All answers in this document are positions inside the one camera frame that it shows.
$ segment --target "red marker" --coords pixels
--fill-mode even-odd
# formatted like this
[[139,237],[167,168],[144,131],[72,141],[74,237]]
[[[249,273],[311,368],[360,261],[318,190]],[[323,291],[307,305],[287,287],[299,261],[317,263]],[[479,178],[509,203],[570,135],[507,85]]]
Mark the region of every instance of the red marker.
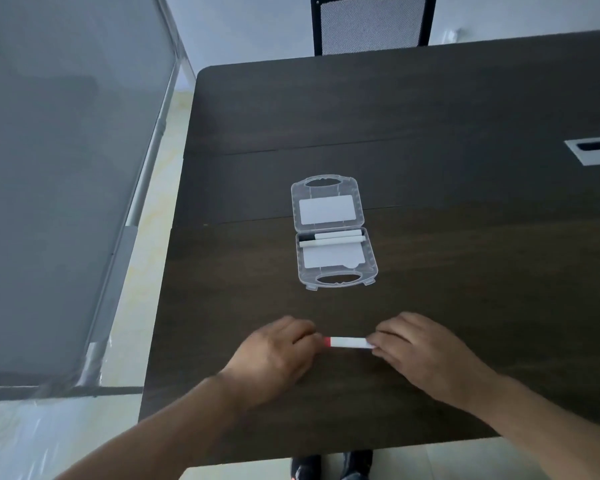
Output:
[[324,345],[327,347],[343,347],[346,349],[374,348],[367,339],[359,339],[356,337],[325,337]]

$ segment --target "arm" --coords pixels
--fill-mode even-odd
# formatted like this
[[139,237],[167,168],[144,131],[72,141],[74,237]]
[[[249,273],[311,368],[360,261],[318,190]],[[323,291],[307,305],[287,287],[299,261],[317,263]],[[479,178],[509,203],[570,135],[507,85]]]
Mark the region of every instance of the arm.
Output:
[[322,348],[313,323],[284,317],[252,333],[227,366],[80,460],[57,480],[178,479],[243,412],[279,395]]
[[600,426],[498,375],[442,325],[401,313],[368,341],[412,384],[485,421],[552,478],[600,479]]

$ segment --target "dark wooden table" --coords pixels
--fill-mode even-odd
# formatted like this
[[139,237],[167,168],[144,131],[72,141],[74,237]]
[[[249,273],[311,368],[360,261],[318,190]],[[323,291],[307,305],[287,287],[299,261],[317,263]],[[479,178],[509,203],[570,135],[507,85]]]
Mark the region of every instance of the dark wooden table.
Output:
[[[600,422],[600,32],[200,72],[141,417],[283,314],[364,336],[401,310]],[[375,284],[298,281],[290,186],[355,177]],[[329,350],[206,463],[494,434],[364,351]]]

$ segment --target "hand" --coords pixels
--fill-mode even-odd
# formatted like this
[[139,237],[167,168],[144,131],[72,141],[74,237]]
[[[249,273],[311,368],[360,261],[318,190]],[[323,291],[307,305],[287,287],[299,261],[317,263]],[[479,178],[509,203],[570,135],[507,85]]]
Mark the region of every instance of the hand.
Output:
[[266,403],[294,384],[323,347],[309,320],[282,317],[253,332],[218,374],[241,405]]
[[499,375],[451,331],[422,315],[403,312],[376,327],[367,341],[414,386],[434,399],[475,413]]

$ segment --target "chair backrest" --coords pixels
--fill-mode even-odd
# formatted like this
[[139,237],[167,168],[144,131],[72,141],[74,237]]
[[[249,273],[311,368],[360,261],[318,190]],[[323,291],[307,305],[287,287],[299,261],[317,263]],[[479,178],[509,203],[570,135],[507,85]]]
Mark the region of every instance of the chair backrest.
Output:
[[315,55],[429,44],[436,0],[311,0]]

